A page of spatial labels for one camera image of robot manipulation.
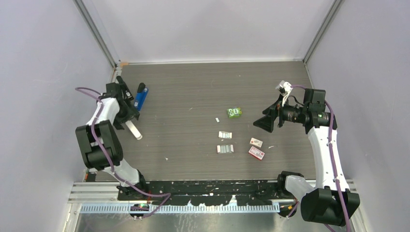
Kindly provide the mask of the white stapler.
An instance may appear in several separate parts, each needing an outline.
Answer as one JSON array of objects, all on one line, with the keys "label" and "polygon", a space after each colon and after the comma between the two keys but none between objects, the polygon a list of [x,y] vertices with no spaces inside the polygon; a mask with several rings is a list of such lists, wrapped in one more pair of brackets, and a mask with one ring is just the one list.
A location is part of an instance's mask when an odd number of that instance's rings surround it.
[{"label": "white stapler", "polygon": [[131,120],[125,122],[125,125],[137,140],[141,140],[143,138],[142,134]]}]

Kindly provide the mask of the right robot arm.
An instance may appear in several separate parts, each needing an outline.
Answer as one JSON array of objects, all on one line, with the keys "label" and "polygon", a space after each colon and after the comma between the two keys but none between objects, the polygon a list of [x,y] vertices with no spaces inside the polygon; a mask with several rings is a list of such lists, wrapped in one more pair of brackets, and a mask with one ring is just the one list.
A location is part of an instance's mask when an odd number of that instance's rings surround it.
[{"label": "right robot arm", "polygon": [[282,198],[294,196],[304,221],[340,226],[351,230],[349,220],[360,205],[359,194],[353,193],[345,179],[337,149],[337,122],[325,99],[325,90],[305,88],[302,104],[290,105],[293,86],[279,87],[280,96],[263,110],[263,117],[253,125],[273,132],[284,122],[299,123],[310,141],[316,170],[316,183],[311,186],[300,173],[283,171],[278,176],[276,192]]}]

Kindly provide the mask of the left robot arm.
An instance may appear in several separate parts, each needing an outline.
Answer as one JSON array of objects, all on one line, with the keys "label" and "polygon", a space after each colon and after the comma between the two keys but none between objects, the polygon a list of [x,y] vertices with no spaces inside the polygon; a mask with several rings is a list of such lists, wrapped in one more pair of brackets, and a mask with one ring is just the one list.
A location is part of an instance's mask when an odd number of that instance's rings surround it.
[{"label": "left robot arm", "polygon": [[83,162],[91,171],[103,171],[118,182],[119,190],[137,200],[143,200],[149,187],[141,172],[123,157],[114,122],[121,108],[117,99],[97,100],[97,108],[87,124],[77,127],[75,135]]}]

